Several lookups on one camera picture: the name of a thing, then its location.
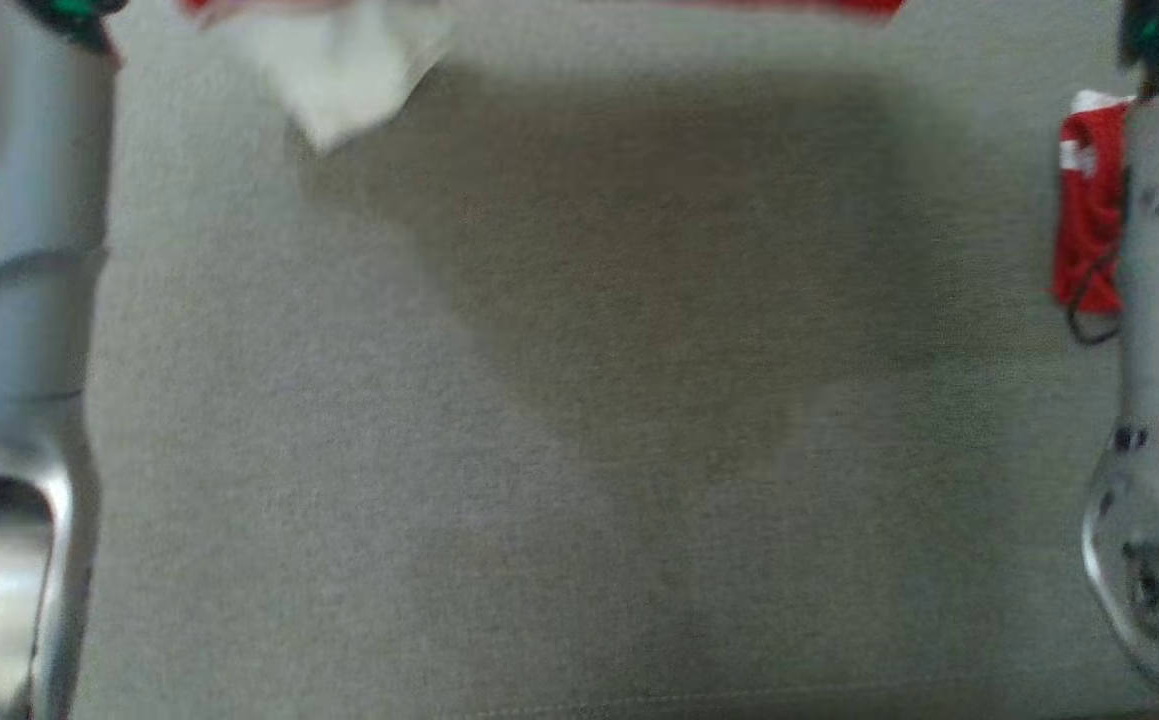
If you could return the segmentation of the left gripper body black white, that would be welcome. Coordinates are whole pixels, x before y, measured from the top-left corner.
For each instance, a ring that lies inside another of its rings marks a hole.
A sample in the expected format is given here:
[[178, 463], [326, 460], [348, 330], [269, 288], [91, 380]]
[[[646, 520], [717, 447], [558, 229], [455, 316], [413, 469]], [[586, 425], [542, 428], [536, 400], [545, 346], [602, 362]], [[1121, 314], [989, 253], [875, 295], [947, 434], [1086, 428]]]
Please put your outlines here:
[[17, 0], [41, 27], [94, 54], [117, 54], [107, 22], [127, 0]]

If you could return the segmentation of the red shorts with white stripes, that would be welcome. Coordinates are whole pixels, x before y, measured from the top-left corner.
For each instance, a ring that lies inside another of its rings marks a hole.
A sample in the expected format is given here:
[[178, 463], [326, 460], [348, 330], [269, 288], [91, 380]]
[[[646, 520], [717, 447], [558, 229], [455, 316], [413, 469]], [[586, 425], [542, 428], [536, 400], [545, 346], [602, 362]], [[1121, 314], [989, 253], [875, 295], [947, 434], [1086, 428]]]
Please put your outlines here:
[[1078, 313], [1118, 314], [1115, 263], [1122, 237], [1127, 111], [1131, 99], [1078, 90], [1058, 134], [1058, 219], [1050, 294]]

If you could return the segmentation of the red mesh garment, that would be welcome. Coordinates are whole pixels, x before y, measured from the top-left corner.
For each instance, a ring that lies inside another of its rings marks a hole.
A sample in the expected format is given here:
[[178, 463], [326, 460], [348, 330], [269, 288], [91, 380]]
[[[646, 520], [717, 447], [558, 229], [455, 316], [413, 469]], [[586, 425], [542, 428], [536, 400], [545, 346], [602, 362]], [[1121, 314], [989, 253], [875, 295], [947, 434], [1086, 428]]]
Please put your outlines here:
[[779, 32], [876, 45], [895, 0], [154, 0], [223, 60], [196, 118], [214, 155], [404, 174], [624, 165], [706, 137], [755, 159], [859, 159], [948, 117], [892, 54], [840, 67]]

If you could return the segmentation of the large grey sofa seat cushion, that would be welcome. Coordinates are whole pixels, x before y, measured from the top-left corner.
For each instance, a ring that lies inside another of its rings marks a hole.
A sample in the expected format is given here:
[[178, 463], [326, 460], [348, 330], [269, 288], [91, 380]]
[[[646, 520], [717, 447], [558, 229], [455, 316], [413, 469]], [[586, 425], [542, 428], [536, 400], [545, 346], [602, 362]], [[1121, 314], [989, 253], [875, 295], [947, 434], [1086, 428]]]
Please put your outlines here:
[[1047, 297], [1117, 0], [482, 0], [319, 158], [114, 23], [76, 720], [1145, 714], [1079, 561], [1113, 347]]

